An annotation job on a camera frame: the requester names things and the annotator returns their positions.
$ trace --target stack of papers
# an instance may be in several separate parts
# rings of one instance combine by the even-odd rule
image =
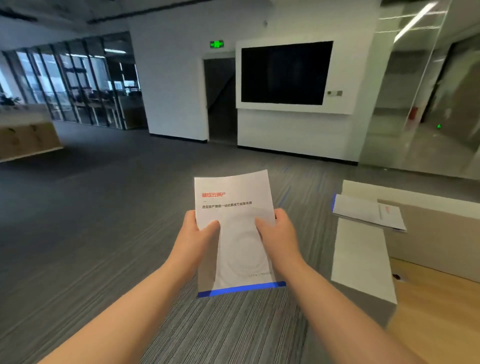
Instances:
[[[195,178],[195,214],[200,229],[220,222],[218,243],[209,246],[198,268],[198,297],[285,286],[255,225],[255,217],[275,224],[266,170]]]
[[[336,215],[365,221],[370,224],[407,231],[400,208],[337,194],[334,196],[332,212]]]

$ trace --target red logo text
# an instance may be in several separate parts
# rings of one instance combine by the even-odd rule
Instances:
[[[225,192],[207,192],[203,193],[202,197],[222,197]]]

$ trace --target green light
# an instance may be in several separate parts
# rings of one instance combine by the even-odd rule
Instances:
[[[223,40],[215,40],[210,42],[210,48],[223,48]]]

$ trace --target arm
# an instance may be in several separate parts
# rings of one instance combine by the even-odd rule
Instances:
[[[301,257],[295,229],[286,212],[277,209],[275,215],[275,226],[256,220],[265,250],[335,363],[425,363],[310,268]]]
[[[198,230],[188,211],[170,256],[40,364],[138,363],[182,286],[192,279],[218,221]]]

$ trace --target hand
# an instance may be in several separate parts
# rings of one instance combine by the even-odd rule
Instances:
[[[185,282],[195,275],[211,240],[218,239],[220,223],[216,220],[199,230],[195,210],[187,211],[183,225],[173,245],[167,262],[171,262],[182,274]]]
[[[303,262],[303,258],[299,250],[297,233],[287,213],[283,209],[277,208],[275,218],[275,226],[261,218],[256,218],[255,224],[273,266],[283,277],[287,278],[292,267]]]

